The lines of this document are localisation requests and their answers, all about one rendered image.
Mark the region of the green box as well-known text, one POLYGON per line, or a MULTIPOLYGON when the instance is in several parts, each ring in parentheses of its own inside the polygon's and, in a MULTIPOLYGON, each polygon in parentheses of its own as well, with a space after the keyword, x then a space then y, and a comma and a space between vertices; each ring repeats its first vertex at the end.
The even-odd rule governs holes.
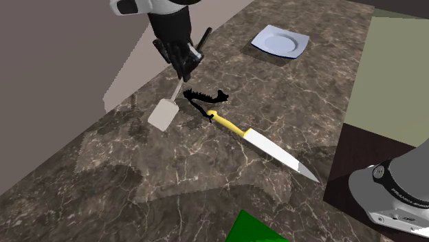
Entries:
POLYGON ((273 229, 241 210, 225 242, 289 242, 273 229))

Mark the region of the white square plate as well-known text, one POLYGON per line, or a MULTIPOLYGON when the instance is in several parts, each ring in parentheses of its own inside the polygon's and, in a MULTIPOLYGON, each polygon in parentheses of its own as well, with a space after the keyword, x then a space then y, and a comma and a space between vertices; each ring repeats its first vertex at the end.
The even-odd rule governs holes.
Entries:
POLYGON ((261 51, 283 58, 298 58, 305 50, 309 36, 267 25, 251 41, 261 51))

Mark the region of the yellow-handled kitchen knife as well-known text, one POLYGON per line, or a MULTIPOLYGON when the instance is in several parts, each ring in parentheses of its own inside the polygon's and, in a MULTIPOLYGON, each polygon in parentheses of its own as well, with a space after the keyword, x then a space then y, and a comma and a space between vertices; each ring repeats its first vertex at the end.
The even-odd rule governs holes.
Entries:
POLYGON ((264 151, 268 155, 272 156, 274 159, 280 163, 290 167, 294 171, 300 173, 306 178, 311 179, 312 181, 319 182, 316 176, 300 161, 298 161, 294 156, 289 154, 286 150, 281 148, 279 145, 275 144, 273 141, 260 134, 258 131, 249 128, 247 131, 240 130, 239 127, 231 123, 230 121, 222 118, 214 110, 209 110, 206 112, 208 117, 212 120, 215 120, 219 124, 223 125, 225 128, 236 133, 244 140, 264 151))

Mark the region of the dark robot stand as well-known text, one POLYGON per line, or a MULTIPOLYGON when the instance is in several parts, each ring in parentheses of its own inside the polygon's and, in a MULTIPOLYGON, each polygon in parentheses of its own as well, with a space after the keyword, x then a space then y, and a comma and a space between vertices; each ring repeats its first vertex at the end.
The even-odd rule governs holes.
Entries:
POLYGON ((412 149, 413 146, 403 142, 343 124, 323 201, 394 242, 429 242, 427 238, 373 223, 349 190, 352 172, 403 155, 412 149))

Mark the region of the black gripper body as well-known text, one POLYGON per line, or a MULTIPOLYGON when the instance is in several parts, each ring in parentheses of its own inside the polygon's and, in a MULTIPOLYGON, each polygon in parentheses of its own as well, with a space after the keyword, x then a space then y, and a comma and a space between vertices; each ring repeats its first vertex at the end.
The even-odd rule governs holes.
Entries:
POLYGON ((193 44, 190 37, 192 25, 188 6, 170 14, 148 13, 148 18, 154 35, 162 45, 193 44))

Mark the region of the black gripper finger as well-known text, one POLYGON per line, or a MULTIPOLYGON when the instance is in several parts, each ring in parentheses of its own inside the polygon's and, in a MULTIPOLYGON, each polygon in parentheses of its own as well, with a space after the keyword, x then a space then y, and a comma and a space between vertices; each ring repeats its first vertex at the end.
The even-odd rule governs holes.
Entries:
POLYGON ((203 60, 204 55, 202 52, 194 47, 192 44, 187 43, 186 45, 178 45, 174 43, 172 45, 172 57, 173 67, 177 71, 177 75, 184 82, 188 82, 191 77, 191 73, 203 60))
POLYGON ((153 41, 153 45, 155 46, 155 48, 157 49, 157 51, 160 53, 160 55, 162 56, 162 58, 168 63, 170 64, 170 59, 168 57, 168 52, 166 51, 166 48, 164 47, 163 43, 157 38, 153 41))

